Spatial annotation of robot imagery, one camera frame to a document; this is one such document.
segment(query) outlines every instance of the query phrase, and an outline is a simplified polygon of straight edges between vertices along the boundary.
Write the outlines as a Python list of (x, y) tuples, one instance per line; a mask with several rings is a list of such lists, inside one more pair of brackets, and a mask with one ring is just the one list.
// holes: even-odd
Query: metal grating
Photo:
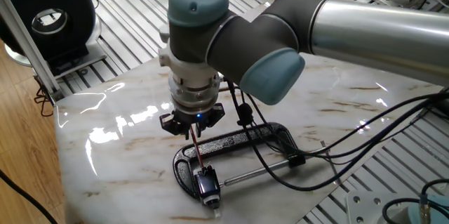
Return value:
[[(297, 224), (344, 224), (349, 191), (418, 195), (425, 183), (449, 174), (449, 122), (432, 113), (391, 139)], [(449, 189), (429, 190), (449, 196)]]
[[(265, 0), (229, 0), (241, 15)], [(96, 86), (157, 56), (165, 46), (160, 26), (167, 24), (168, 0), (93, 0), (102, 24), (98, 43), (107, 58), (59, 80), (67, 97)]]
[[(243, 14), (264, 1), (229, 0), (229, 8)], [(65, 96), (133, 69), (165, 46), (158, 29), (167, 23), (168, 0), (94, 0), (94, 5), (102, 23), (98, 43), (107, 58), (63, 77)], [(434, 0), (428, 0), (423, 10), (448, 12)], [(416, 194), (426, 182), (449, 174), (448, 157), (449, 123), (428, 114), (387, 143), (298, 223), (348, 223), (345, 198), (351, 190)]]

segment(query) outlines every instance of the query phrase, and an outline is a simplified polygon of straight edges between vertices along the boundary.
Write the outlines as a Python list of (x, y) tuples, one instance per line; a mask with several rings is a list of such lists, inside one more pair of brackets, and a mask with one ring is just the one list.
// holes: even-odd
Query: red wire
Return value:
[(196, 149), (196, 155), (198, 156), (199, 166), (201, 168), (204, 168), (203, 158), (201, 158), (201, 155), (199, 154), (198, 143), (196, 142), (196, 138), (195, 138), (195, 134), (194, 134), (194, 128), (192, 127), (192, 125), (190, 125), (190, 134), (192, 135), (192, 139), (194, 140), (194, 145), (195, 145), (195, 149)]

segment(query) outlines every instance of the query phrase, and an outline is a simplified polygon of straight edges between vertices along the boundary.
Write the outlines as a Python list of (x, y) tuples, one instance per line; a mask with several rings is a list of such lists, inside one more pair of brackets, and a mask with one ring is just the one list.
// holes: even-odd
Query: wooden floor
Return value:
[[(53, 116), (41, 116), (31, 68), (14, 63), (0, 41), (0, 169), (64, 223), (63, 192)], [(52, 111), (46, 103), (45, 112)], [(48, 223), (0, 180), (0, 224)]]

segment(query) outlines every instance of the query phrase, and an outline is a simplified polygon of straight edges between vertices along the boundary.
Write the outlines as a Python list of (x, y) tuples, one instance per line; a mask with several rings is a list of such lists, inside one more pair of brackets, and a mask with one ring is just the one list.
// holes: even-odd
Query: blue joint cap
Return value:
[(293, 48), (281, 48), (260, 58), (240, 80), (242, 91), (267, 105), (275, 105), (292, 88), (305, 61)]
[(168, 20), (181, 27), (200, 27), (219, 20), (229, 0), (168, 0)]

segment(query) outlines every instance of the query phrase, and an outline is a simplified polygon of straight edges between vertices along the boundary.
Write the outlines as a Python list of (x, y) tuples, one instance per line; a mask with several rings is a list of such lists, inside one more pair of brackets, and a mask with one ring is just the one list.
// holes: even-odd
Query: white marble surface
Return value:
[[(261, 105), (269, 121), (286, 126), (303, 150), (336, 141), (365, 120), (405, 99), (437, 92), (421, 81), (348, 63), (303, 55), (307, 66), (286, 98)], [(151, 60), (99, 86), (60, 100), (55, 106), (62, 183), (66, 203), (85, 223), (295, 223), (336, 185), (296, 192), (268, 175), (222, 189), (222, 217), (187, 196), (175, 180), (174, 154), (182, 136), (161, 129), (170, 112), (168, 69)], [(221, 93), (226, 115), (203, 139), (240, 129), (230, 94)], [(333, 152), (353, 148), (385, 127), (405, 109), (390, 114)], [(264, 150), (268, 163), (279, 160)], [(220, 181), (261, 167), (251, 150), (208, 159)], [(297, 185), (320, 183), (330, 166), (310, 160), (294, 171), (281, 170)]]

